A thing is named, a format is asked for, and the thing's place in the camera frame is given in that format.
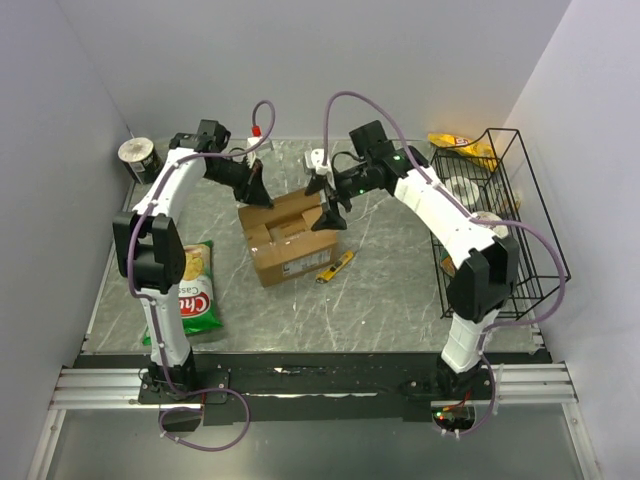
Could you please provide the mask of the brown cardboard express box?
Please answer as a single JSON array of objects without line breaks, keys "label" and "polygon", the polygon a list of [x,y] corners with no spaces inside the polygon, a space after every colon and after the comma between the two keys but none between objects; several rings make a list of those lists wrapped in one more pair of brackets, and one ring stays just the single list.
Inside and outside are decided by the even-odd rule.
[{"label": "brown cardboard express box", "polygon": [[337,232],[311,229],[322,213],[320,196],[307,196],[302,189],[274,199],[270,209],[245,206],[238,210],[263,287],[328,267],[338,259]]}]

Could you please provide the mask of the yellow utility knife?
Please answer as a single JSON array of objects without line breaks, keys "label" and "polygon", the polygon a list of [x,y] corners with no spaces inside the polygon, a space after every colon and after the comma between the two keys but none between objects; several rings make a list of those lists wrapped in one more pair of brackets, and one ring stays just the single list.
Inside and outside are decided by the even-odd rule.
[{"label": "yellow utility knife", "polygon": [[355,257],[355,253],[347,250],[335,263],[316,275],[316,282],[326,284],[330,282],[341,270],[344,269]]}]

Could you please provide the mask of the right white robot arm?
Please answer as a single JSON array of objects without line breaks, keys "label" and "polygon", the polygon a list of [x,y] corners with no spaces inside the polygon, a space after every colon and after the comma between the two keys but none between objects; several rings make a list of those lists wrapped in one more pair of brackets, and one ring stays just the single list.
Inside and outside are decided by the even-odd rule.
[{"label": "right white robot arm", "polygon": [[446,290],[453,316],[437,386],[444,396],[459,398],[471,388],[470,371],[481,360],[486,328],[514,290],[519,244],[481,225],[428,161],[412,146],[395,147],[379,121],[351,131],[350,137],[358,162],[347,170],[336,170],[323,149],[304,155],[303,166],[310,177],[305,193],[318,193],[322,200],[322,214],[312,228],[346,229],[340,213],[351,210],[353,198],[375,189],[387,191],[427,226],[455,268]]}]

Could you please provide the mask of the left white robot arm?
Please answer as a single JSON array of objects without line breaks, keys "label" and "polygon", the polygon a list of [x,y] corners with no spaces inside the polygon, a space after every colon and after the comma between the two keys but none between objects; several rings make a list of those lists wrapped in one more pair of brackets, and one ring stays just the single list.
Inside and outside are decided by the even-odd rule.
[{"label": "left white robot arm", "polygon": [[230,133],[215,120],[201,121],[194,133],[175,134],[146,196],[113,220],[119,272],[146,317],[150,383],[177,402],[188,401],[198,389],[194,354],[179,308],[179,283],[187,260],[177,219],[202,179],[230,187],[241,203],[272,207],[262,180],[263,164],[255,154],[268,145],[269,134],[259,126],[251,133],[242,151],[228,150]]}]

